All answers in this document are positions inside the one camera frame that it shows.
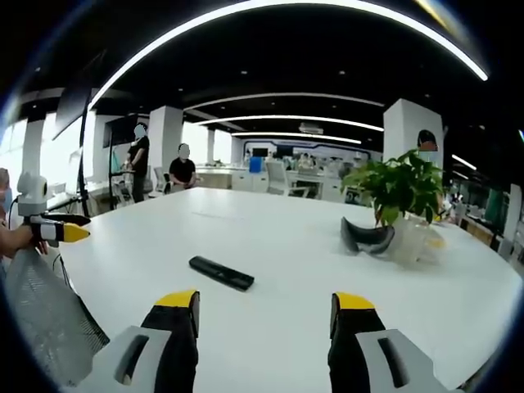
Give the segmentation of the person's left hand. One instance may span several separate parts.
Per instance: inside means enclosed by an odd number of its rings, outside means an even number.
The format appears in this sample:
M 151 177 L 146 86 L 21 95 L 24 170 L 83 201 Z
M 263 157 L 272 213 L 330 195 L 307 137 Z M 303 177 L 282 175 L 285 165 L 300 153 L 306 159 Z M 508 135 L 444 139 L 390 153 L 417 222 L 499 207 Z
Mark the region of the person's left hand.
M 48 254 L 48 248 L 47 243 L 45 241 L 38 240 L 32 231 L 32 228 L 27 225 L 23 225 L 20 227 L 21 234 L 22 234 L 22 244 L 21 248 L 27 249 L 30 247 L 35 248 L 41 255 L 47 255 Z

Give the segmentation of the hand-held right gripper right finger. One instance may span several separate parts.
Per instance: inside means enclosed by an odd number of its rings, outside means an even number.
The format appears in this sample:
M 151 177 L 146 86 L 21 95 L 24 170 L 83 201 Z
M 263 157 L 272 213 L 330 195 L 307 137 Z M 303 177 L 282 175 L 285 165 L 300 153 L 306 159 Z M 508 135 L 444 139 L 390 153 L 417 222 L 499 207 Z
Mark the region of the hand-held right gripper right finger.
M 433 362 L 402 332 L 387 329 L 373 303 L 332 294 L 328 367 L 333 392 L 447 392 Z

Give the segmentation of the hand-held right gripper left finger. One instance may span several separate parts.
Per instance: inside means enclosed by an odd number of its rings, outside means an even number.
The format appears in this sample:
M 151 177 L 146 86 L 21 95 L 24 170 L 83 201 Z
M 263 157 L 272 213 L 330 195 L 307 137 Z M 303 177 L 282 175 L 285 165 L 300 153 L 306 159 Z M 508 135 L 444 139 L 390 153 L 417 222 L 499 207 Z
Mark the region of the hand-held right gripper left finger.
M 98 352 L 77 392 L 192 392 L 200 292 L 160 298 L 142 324 L 127 327 Z

